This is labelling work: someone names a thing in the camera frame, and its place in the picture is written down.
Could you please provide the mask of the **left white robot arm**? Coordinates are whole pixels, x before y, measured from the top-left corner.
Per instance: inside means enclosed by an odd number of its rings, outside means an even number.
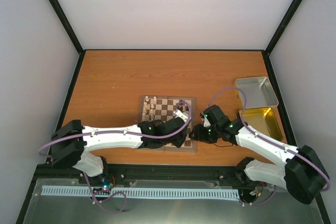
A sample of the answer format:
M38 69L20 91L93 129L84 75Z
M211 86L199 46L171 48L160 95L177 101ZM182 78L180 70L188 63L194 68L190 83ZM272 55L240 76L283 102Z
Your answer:
M190 120L176 116L167 122L144 121L139 124L97 128L83 126L80 120L72 120L52 135L52 166L57 169L75 168L87 174L97 183L108 180L106 160L92 151L106 148L158 149L166 144L181 147L187 136Z

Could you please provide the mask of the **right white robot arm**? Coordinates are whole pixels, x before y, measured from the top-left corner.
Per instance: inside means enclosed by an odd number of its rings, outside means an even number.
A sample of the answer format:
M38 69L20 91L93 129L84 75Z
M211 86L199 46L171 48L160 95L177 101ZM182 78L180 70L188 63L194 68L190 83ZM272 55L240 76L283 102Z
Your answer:
M266 182L286 189L297 201L310 204L330 185L330 177L313 148L298 148L264 135L247 125L241 117L231 121L217 105L201 113L203 122L193 127L189 137L204 143L219 138L252 150L270 161L269 164L246 157L236 166L236 177L242 183Z

